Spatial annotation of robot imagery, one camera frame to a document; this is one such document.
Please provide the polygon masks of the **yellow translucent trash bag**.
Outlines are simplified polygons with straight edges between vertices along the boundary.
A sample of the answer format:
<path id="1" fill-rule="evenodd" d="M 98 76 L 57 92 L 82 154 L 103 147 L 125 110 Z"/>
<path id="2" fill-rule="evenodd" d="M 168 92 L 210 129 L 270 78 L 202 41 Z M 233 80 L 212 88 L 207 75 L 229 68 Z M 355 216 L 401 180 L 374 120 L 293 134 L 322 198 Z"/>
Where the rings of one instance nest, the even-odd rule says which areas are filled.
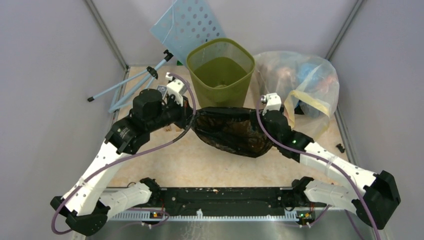
<path id="1" fill-rule="evenodd" d="M 337 103 L 337 94 L 330 93 L 321 96 L 292 90 L 283 101 L 283 114 L 293 130 L 318 139 L 328 129 Z"/>

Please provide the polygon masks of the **black trash bag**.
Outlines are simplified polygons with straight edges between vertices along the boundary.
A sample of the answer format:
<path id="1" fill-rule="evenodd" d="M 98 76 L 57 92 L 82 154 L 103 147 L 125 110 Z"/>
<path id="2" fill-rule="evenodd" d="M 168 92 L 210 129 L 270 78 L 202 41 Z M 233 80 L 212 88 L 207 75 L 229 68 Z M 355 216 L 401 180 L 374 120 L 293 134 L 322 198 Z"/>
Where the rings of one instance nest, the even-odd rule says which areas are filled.
<path id="1" fill-rule="evenodd" d="M 260 129 L 252 108 L 202 108 L 196 112 L 191 129 L 204 143 L 239 156 L 258 158 L 273 146 Z"/>

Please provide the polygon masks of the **green mesh trash bin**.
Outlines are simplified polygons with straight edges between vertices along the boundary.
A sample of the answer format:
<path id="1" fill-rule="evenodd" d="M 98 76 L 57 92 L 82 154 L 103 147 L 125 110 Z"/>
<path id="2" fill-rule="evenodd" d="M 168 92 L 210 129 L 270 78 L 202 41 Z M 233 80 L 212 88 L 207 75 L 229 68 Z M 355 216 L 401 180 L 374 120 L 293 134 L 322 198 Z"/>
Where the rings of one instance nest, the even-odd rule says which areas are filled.
<path id="1" fill-rule="evenodd" d="M 217 38 L 186 58 L 200 107 L 242 107 L 255 69 L 254 57 L 229 38 Z"/>

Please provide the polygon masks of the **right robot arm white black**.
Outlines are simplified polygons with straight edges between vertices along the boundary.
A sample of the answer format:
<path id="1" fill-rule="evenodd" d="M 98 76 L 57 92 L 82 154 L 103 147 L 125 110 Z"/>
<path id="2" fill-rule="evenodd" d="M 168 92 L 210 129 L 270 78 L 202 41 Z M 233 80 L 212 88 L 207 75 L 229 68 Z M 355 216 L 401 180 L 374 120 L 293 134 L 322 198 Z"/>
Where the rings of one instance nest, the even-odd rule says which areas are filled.
<path id="1" fill-rule="evenodd" d="M 336 182 L 331 185 L 302 177 L 299 189 L 293 192 L 297 205 L 324 203 L 354 213 L 372 228 L 386 227 L 401 203 L 391 173 L 366 170 L 329 152 L 311 137 L 291 129 L 278 110 L 257 110 L 255 114 L 260 129 L 284 157 L 314 168 Z"/>

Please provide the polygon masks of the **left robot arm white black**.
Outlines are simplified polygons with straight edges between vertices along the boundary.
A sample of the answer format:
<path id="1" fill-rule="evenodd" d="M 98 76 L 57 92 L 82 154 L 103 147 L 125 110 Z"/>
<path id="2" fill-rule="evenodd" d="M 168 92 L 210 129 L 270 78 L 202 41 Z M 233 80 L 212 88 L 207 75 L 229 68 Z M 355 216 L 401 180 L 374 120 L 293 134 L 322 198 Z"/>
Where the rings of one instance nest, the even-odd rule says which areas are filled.
<path id="1" fill-rule="evenodd" d="M 104 191 L 126 161 L 170 145 L 166 142 L 141 151 L 141 147 L 150 141 L 152 132 L 174 124 L 187 133 L 194 123 L 196 111 L 193 93 L 184 96 L 182 90 L 174 87 L 168 87 L 166 94 L 151 88 L 142 90 L 133 99 L 129 114 L 112 125 L 78 182 L 67 193 L 51 200 L 54 209 L 51 230 L 57 235 L 62 234 L 56 228 L 56 220 L 63 216 L 69 232 L 88 237 L 121 212 L 141 204 L 156 206 L 161 198 L 160 188 L 151 178 L 144 178 L 112 194 Z"/>

